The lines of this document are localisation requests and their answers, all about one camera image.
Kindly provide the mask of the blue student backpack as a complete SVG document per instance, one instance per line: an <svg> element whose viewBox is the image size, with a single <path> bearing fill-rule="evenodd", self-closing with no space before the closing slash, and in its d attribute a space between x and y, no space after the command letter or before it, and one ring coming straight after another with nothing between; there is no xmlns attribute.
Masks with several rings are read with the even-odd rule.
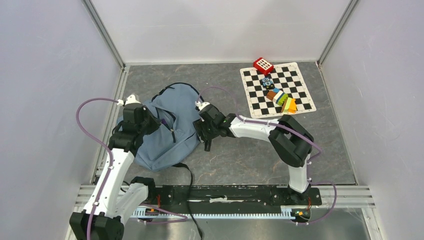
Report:
<svg viewBox="0 0 424 240"><path fill-rule="evenodd" d="M169 167L187 168L182 161L200 143L193 122L200 116L195 102L203 101L198 90L185 82L176 82L164 87L143 104L160 121L158 130L143 137L134 163L158 172Z"/></svg>

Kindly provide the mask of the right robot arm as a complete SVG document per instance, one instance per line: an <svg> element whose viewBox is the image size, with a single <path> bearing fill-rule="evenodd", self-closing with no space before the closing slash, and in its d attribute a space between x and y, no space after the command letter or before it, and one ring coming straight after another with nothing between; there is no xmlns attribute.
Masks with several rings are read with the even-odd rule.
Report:
<svg viewBox="0 0 424 240"><path fill-rule="evenodd" d="M307 160L315 147L312 135L292 116L279 119L259 119L230 113L224 115L209 102L195 102L200 116L194 121L204 150L210 151L213 139L221 137L250 138L269 142L279 158L289 169L289 199L302 204L309 198L310 180L307 176Z"/></svg>

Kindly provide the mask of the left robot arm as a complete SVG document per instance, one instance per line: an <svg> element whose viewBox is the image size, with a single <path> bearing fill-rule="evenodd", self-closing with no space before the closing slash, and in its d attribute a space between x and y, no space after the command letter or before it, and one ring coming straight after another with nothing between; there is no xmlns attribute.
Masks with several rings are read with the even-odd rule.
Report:
<svg viewBox="0 0 424 240"><path fill-rule="evenodd" d="M81 212L71 214L69 224L78 240L121 240L125 224L141 204L157 198L153 178L135 177L120 196L124 177L135 159L143 137L158 130L161 121L141 103L126 103L123 120L109 138L107 166Z"/></svg>

